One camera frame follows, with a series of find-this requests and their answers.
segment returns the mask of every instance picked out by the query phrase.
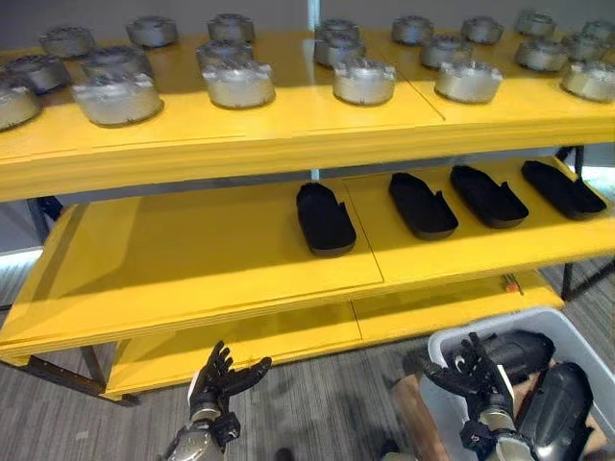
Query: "black shoe insert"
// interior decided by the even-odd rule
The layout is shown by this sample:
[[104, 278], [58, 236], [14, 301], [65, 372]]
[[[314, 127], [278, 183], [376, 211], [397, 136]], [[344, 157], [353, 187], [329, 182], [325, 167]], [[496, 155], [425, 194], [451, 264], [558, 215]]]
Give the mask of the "black shoe insert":
[[357, 233], [346, 206], [322, 184], [309, 182], [297, 194], [299, 223], [307, 244], [315, 255], [338, 256], [349, 252]]
[[451, 182], [466, 205], [490, 228], [512, 228], [529, 215], [528, 209], [510, 190], [507, 182], [497, 185], [480, 170], [470, 166], [454, 166]]
[[442, 192], [433, 194], [423, 181], [408, 173], [395, 173], [388, 191], [402, 219], [418, 238], [445, 238], [459, 225]]
[[606, 209], [606, 203], [581, 179], [572, 181], [557, 168], [528, 160], [521, 171], [538, 193], [569, 219], [590, 219]]
[[592, 429], [585, 425], [594, 401], [579, 365], [565, 362], [543, 372], [517, 417], [539, 461], [578, 461]]

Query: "plastic bin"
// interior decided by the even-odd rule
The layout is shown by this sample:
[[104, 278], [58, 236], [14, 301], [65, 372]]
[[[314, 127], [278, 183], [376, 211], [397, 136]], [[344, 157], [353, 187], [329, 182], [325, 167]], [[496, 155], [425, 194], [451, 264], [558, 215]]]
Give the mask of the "plastic bin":
[[[591, 414], [608, 439], [609, 447], [614, 447], [615, 378], [573, 324], [555, 309], [540, 306], [481, 320], [465, 327], [438, 331], [430, 337], [428, 343], [430, 358], [439, 365], [447, 366], [444, 360], [445, 354], [452, 348], [458, 347], [461, 340], [467, 338], [471, 331], [475, 331], [479, 337], [484, 337], [512, 329], [546, 334], [555, 344], [553, 355], [555, 360], [573, 361], [583, 368], [594, 393]], [[465, 400], [444, 391], [426, 378], [421, 379], [420, 389], [423, 401], [430, 410], [451, 460], [476, 461], [476, 455], [465, 449], [459, 439], [459, 431], [468, 419]]]

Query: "gray carpet floor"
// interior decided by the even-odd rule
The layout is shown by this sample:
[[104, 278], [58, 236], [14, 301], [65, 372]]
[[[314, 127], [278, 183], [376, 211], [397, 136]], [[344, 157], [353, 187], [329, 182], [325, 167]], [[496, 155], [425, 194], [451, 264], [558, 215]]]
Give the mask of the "gray carpet floor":
[[[610, 196], [613, 191], [604, 192]], [[607, 261], [577, 264], [574, 281]], [[557, 290], [562, 270], [543, 270]], [[614, 299], [611, 276], [564, 308], [611, 369]], [[386, 438], [412, 452], [389, 389], [406, 375], [405, 357], [424, 348], [426, 340], [413, 338], [274, 368], [256, 388], [232, 400], [242, 435], [230, 444], [227, 459], [272, 460], [277, 449], [288, 447], [297, 460], [376, 460]], [[113, 347], [96, 349], [109, 367]], [[86, 374], [77, 352], [48, 355]], [[141, 395], [140, 406], [123, 408], [0, 365], [0, 461], [152, 460], [185, 423], [185, 395], [186, 386], [150, 392]]]

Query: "shelf board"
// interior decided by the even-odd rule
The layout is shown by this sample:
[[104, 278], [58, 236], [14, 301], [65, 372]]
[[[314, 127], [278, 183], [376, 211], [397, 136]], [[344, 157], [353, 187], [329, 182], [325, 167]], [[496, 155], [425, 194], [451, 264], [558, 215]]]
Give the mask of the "shelf board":
[[[556, 158], [537, 159], [576, 177]], [[346, 180], [385, 282], [410, 286], [449, 283], [614, 253], [612, 205], [594, 219], [569, 220], [524, 180], [524, 161], [512, 158], [472, 165], [497, 183], [507, 181], [528, 208], [528, 218], [506, 230], [486, 227], [462, 202], [449, 180], [450, 166], [411, 171], [431, 191], [443, 192], [459, 222], [453, 235], [433, 242], [420, 240], [407, 229], [388, 194], [391, 175]]]
[[[0, 200], [380, 161], [367, 148], [371, 135], [389, 142], [388, 132], [407, 133], [442, 121], [403, 79], [398, 97], [384, 106], [357, 108], [337, 101], [331, 70], [312, 61], [308, 33], [258, 35], [255, 56], [274, 71], [272, 104], [218, 108], [209, 100], [194, 55], [206, 40], [205, 35], [183, 36], [177, 45], [147, 52], [165, 104], [151, 120], [105, 129], [87, 121], [68, 88], [41, 98], [45, 111], [36, 120], [0, 133], [0, 172], [6, 179]], [[84, 78], [77, 62], [68, 67], [74, 81]], [[323, 152], [323, 140], [339, 143], [335, 155]], [[363, 160], [353, 157], [355, 149]]]
[[516, 277], [524, 295], [505, 293], [500, 278], [489, 278], [439, 287], [436, 296], [433, 290], [416, 290], [353, 302], [353, 307], [328, 305], [122, 341], [106, 397], [190, 381], [220, 339], [231, 347], [236, 367], [267, 355], [281, 364], [535, 305], [563, 304], [538, 274]]
[[190, 381], [219, 340], [239, 368], [264, 356], [284, 363], [344, 349], [360, 332], [351, 305], [340, 303], [130, 339], [117, 346], [107, 395]]
[[[312, 62], [313, 40], [302, 32], [258, 34], [256, 57], [272, 64], [277, 87], [276, 100], [263, 108], [226, 110], [209, 101], [194, 57], [205, 35], [148, 51], [165, 103], [151, 120], [100, 128], [68, 88], [44, 96], [36, 120], [0, 133], [0, 200], [615, 140], [615, 105], [573, 98], [556, 88], [556, 78], [510, 67], [514, 37], [480, 48], [514, 71], [493, 105], [476, 107], [432, 94], [434, 73], [417, 64], [415, 49], [390, 43], [388, 32], [364, 36], [368, 56], [399, 68], [394, 98], [379, 107], [336, 100], [332, 72]], [[4, 61], [33, 52], [39, 50], [0, 55]], [[75, 81], [83, 78], [77, 62], [68, 67]]]
[[53, 229], [0, 330], [0, 353], [117, 341], [324, 304], [381, 282], [342, 180], [325, 182], [357, 230], [343, 257], [308, 249], [300, 184], [201, 190], [78, 205]]
[[[554, 158], [542, 158], [574, 175]], [[390, 175], [326, 181], [357, 230], [338, 258], [312, 255], [297, 220], [300, 183], [200, 190], [78, 205], [54, 227], [0, 330], [0, 355], [163, 331], [480, 279], [615, 253], [612, 206], [585, 222], [558, 214], [521, 176], [522, 159], [477, 165], [527, 205], [517, 228], [483, 226], [449, 185], [450, 167], [412, 172], [441, 189], [459, 228], [416, 239]]]
[[556, 130], [566, 119], [584, 119], [591, 124], [610, 126], [615, 131], [615, 104], [591, 103], [559, 87], [568, 65], [554, 73], [524, 69], [515, 62], [515, 53], [524, 40], [514, 32], [504, 33], [495, 45], [472, 44], [472, 59], [498, 67], [504, 74], [496, 97], [490, 104], [464, 105], [449, 101], [433, 90], [439, 71], [421, 65], [420, 47], [400, 45], [390, 34], [372, 31], [370, 43], [414, 86], [444, 117], [448, 124], [481, 124], [531, 121], [538, 130], [547, 124]]
[[363, 341], [372, 344], [463, 325], [521, 308], [564, 305], [537, 272], [516, 273], [515, 278], [523, 294], [506, 293], [504, 280], [490, 277], [450, 283], [437, 289], [355, 300], [353, 308]]

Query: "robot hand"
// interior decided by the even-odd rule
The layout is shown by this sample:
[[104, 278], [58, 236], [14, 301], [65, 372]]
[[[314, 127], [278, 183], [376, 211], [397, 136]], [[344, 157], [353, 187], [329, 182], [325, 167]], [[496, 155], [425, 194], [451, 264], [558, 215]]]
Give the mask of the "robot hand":
[[241, 424], [229, 411], [230, 397], [255, 386], [271, 368], [265, 357], [252, 367], [232, 370], [231, 351], [218, 342], [208, 363], [199, 371], [188, 390], [190, 422], [180, 429], [162, 460], [219, 461], [226, 445], [239, 437]]

